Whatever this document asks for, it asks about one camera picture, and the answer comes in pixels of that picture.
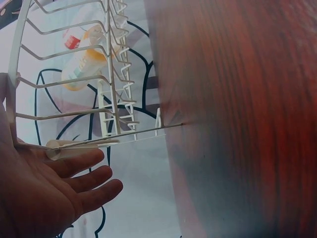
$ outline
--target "white wire dish rack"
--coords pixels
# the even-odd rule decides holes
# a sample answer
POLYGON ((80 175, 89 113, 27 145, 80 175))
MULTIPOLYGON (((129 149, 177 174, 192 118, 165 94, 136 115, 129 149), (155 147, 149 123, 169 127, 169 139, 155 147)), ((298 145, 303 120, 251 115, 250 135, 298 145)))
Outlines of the white wire dish rack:
POLYGON ((50 30, 43 32, 41 31, 37 25, 28 18, 29 7, 32 0, 25 0, 22 5, 22 9, 17 21, 17 27, 15 31, 15 36, 12 44, 11 56, 9 61, 9 85, 7 91, 7 99, 6 99, 6 112, 8 115, 10 129, 12 134, 12 139, 14 145, 16 147, 32 147, 38 149, 45 149, 47 151, 47 155, 51 159, 58 159, 62 157, 71 156, 74 153, 83 153, 89 149, 102 147, 102 146, 110 146, 113 144, 119 143, 118 137, 124 135, 134 135, 134 140, 138 140, 137 134, 147 131, 154 131, 154 136, 158 135, 157 130, 166 128, 161 122, 160 118, 160 109, 158 109, 156 124, 154 128, 147 129, 147 130, 137 130, 137 125, 139 124, 138 121, 135 121, 134 109, 133 105, 136 101, 133 100, 132 97, 132 90, 131 86, 133 86, 134 81, 130 80, 130 72, 129 68, 131 63, 128 59, 128 50, 129 47, 126 45, 126 35, 128 31, 126 29, 121 29, 117 27, 115 22, 115 17, 125 17, 124 9, 127 7, 127 4, 123 2, 123 0, 89 0, 83 1, 75 4, 71 4, 65 7, 61 7, 58 9, 54 9, 51 11, 47 11, 39 2, 38 0, 34 0, 34 3, 39 7, 39 9, 45 14, 54 14, 58 11, 63 11, 68 8, 77 7, 80 5, 85 4, 92 4, 98 3, 101 6, 102 12, 105 14, 106 23, 102 23, 99 20, 92 20, 92 21, 85 21, 74 25, 69 25, 65 27, 61 27, 58 29, 50 30), (72 50, 66 50, 62 52, 58 52, 48 56, 39 56, 35 54, 32 50, 27 48, 26 45, 22 44, 22 36, 25 24, 29 24, 32 28, 34 28, 38 34, 40 35, 49 35, 60 31, 65 31, 70 28, 86 26, 91 24, 97 24, 101 27, 105 37, 106 37, 106 45, 91 45, 86 47, 79 47, 72 50), (122 31, 120 37, 115 37, 114 35, 114 28, 116 30, 122 31), (115 39, 116 46, 119 46, 119 50, 115 51, 113 48, 113 43, 111 40, 115 39), (37 60, 49 60, 58 56, 72 54, 79 51, 85 51, 88 49, 99 49, 102 51, 103 55, 107 60, 107 74, 100 74, 100 75, 90 75, 81 78, 74 78, 65 81, 58 81, 53 83, 47 83, 43 85, 36 85, 30 82, 28 79, 22 78, 18 74, 18 60, 20 49, 25 50, 28 54, 36 58, 37 60), (120 71, 117 70, 113 64, 120 65, 120 71), (62 113, 56 115, 50 115, 45 117, 36 117, 26 114, 21 114, 16 112, 16 87, 18 82, 28 84, 33 88, 49 88, 54 87, 57 85, 62 84, 69 84, 74 82, 83 82, 88 80, 96 80, 98 85, 98 102, 99 108, 91 109, 91 110, 83 110, 83 111, 76 111, 71 113, 62 113), (105 104, 104 95, 110 94, 111 103, 105 104), (120 116, 118 114, 118 105, 124 105, 125 109, 128 112, 128 115, 120 116), (46 146, 41 145, 32 145, 21 143, 17 139, 16 133, 16 118, 25 118, 31 120, 49 120, 54 118, 60 117, 68 117, 68 116, 76 116, 76 115, 85 115, 85 114, 93 114, 99 113, 100 115, 100 123, 102 129, 102 138, 96 140, 89 140, 89 141, 81 141, 81 142, 74 142, 74 141, 58 141, 52 140, 46 146), (110 121, 113 121, 114 124, 114 132, 109 132, 107 130, 107 125, 110 121), (125 124, 129 127, 129 131, 123 131, 120 128, 120 123, 125 124))

